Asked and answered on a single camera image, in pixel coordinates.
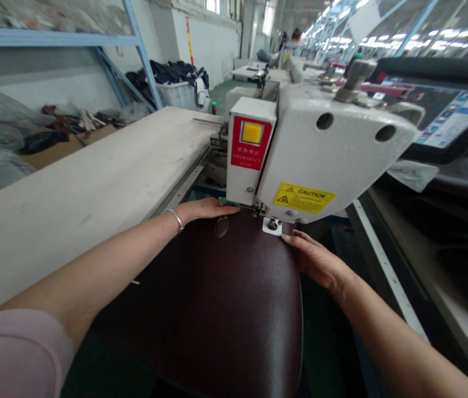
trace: cardboard box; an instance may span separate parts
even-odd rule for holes
[[[31,166],[40,170],[74,152],[77,152],[83,147],[84,146],[79,139],[75,135],[70,134],[70,141],[68,142],[58,143],[42,152],[38,152],[33,155],[20,155],[20,157],[26,163],[31,164]]]
[[[90,133],[90,137],[88,139],[85,138],[85,133],[78,134],[76,137],[79,138],[79,141],[83,143],[83,145],[90,145],[94,142],[99,141],[100,139],[105,138],[108,135],[111,135],[116,131],[116,127],[109,124],[103,127],[102,129],[93,131]]]

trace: emergency stop button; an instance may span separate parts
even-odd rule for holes
[[[244,123],[241,140],[248,144],[260,145],[262,139],[262,126],[260,124]]]

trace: yellow warning label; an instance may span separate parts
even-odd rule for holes
[[[317,214],[335,197],[335,193],[282,182],[273,204]]]

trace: metal shelf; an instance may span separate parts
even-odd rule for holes
[[[157,83],[149,57],[145,49],[144,40],[140,33],[138,21],[134,13],[132,0],[123,0],[123,6],[129,18],[133,35],[104,35],[95,33],[71,33],[71,32],[44,32],[40,30],[22,30],[22,29],[1,29],[0,28],[0,47],[96,47],[99,54],[101,65],[104,72],[115,91],[118,101],[122,106],[127,105],[127,100],[121,87],[116,81],[116,76],[135,93],[135,95],[145,103],[145,105],[154,112],[153,106],[138,92],[138,90],[129,82],[125,74],[120,71],[116,65],[103,53],[105,46],[133,46],[138,51],[138,56],[142,61],[147,81],[153,95],[153,101],[157,109],[162,109],[162,101],[157,90]]]
[[[139,45],[139,42],[135,36],[0,29],[0,47],[103,47],[137,45]]]

